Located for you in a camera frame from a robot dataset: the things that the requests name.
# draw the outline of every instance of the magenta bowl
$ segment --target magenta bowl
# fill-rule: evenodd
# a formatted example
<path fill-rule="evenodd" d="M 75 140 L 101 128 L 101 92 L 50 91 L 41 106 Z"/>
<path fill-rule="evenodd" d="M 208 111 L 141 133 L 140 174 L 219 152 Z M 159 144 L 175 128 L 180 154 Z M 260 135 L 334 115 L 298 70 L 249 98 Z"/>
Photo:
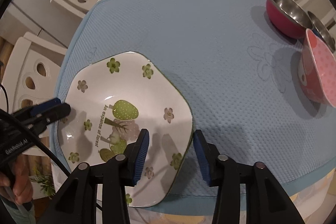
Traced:
<path fill-rule="evenodd" d="M 307 13 L 293 0 L 266 0 L 266 12 L 276 28 L 285 35 L 301 39 L 306 29 L 313 29 Z"/>

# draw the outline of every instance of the metal bowl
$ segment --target metal bowl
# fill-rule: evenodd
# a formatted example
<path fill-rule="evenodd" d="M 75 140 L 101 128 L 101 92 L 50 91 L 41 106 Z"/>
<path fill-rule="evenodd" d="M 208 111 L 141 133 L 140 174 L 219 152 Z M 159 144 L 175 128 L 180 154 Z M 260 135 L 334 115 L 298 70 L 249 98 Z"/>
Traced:
<path fill-rule="evenodd" d="M 266 11 L 271 22 L 292 38 L 303 38 L 306 29 L 313 29 L 307 13 L 293 0 L 267 0 Z"/>
<path fill-rule="evenodd" d="M 314 15 L 312 12 L 308 11 L 308 16 L 310 17 L 311 21 L 313 22 L 314 29 L 313 31 L 317 36 L 319 36 L 324 43 L 328 46 L 328 48 L 331 50 L 332 53 L 335 52 L 335 41 L 331 37 L 330 33 L 328 32 L 328 29 L 323 25 L 323 23 L 317 18 L 316 15 Z"/>

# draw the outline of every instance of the blue table mat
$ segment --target blue table mat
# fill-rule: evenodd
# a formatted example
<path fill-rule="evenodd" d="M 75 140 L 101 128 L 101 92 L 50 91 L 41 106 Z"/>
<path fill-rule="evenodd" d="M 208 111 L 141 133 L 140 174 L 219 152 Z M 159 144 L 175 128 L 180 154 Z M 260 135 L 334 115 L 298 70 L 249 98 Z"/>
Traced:
<path fill-rule="evenodd" d="M 71 41 L 55 96 L 64 101 L 89 64 L 140 52 L 180 90 L 208 142 L 237 162 L 265 162 L 293 195 L 335 167 L 336 115 L 303 94 L 301 44 L 274 28 L 265 2 L 102 0 Z M 50 130 L 51 150 L 68 166 L 57 124 Z M 191 146 L 170 193 L 149 209 L 211 215 L 216 193 L 203 182 Z"/>

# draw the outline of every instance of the floral patterned plate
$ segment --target floral patterned plate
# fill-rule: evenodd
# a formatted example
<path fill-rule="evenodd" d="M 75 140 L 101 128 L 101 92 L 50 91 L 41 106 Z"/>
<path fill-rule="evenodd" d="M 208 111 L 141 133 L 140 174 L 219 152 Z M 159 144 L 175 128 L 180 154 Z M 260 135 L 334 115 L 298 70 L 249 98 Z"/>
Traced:
<path fill-rule="evenodd" d="M 150 133 L 142 178 L 126 188 L 127 203 L 149 207 L 168 193 L 193 131 L 184 97 L 143 55 L 124 52 L 77 73 L 65 102 L 70 115 L 58 123 L 58 140 L 71 170 L 123 153 L 141 128 Z M 101 188 L 97 199 L 101 200 Z"/>

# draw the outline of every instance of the human hand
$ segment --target human hand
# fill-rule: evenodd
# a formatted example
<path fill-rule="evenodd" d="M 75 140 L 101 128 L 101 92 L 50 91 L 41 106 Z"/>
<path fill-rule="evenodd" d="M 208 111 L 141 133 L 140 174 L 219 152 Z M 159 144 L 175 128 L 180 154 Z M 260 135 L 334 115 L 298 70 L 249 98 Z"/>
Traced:
<path fill-rule="evenodd" d="M 19 155 L 12 167 L 13 174 L 15 175 L 15 183 L 13 187 L 13 193 L 15 200 L 12 200 L 3 186 L 10 186 L 9 179 L 0 172 L 0 195 L 4 198 L 15 202 L 17 204 L 23 204 L 30 202 L 33 197 L 33 186 L 29 179 L 29 170 L 25 165 L 23 155 Z"/>

